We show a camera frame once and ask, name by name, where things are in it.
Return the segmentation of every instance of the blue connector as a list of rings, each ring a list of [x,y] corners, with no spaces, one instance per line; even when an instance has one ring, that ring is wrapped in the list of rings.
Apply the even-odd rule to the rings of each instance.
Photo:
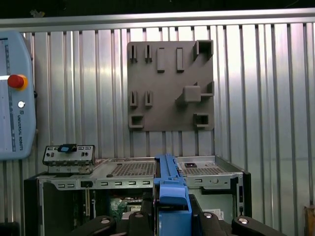
[[[191,236],[192,211],[188,188],[184,178],[178,173],[175,157],[159,155],[160,178],[154,179],[159,188],[159,204],[185,206],[185,210],[159,211],[159,236]]]

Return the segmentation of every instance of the yellow ring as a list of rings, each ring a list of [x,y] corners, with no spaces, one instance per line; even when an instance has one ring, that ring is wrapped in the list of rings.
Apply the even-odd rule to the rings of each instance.
[[[24,84],[21,88],[17,88],[17,90],[19,90],[19,91],[25,90],[29,84],[29,81],[24,75],[18,75],[18,76],[21,76],[23,78]]]

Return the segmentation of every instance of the gray pegboard panel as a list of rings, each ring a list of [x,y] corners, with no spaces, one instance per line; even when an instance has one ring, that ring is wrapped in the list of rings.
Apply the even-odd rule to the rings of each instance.
[[[131,130],[214,128],[213,41],[130,42]]]

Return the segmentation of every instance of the red button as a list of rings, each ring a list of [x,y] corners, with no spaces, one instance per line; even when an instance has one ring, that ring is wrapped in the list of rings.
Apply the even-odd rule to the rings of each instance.
[[[10,75],[8,78],[8,86],[15,89],[20,89],[24,85],[24,79],[18,75]]]

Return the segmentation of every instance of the corrugated metal wall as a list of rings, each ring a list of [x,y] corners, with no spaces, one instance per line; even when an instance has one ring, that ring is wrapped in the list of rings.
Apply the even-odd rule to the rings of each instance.
[[[74,142],[96,144],[99,158],[221,155],[252,173],[255,219],[303,235],[314,200],[315,9],[147,17],[0,21],[26,32],[38,93],[31,157],[0,163],[0,222],[23,222],[22,181],[45,171],[45,146]],[[215,130],[130,133],[127,43],[196,39],[215,43]]]

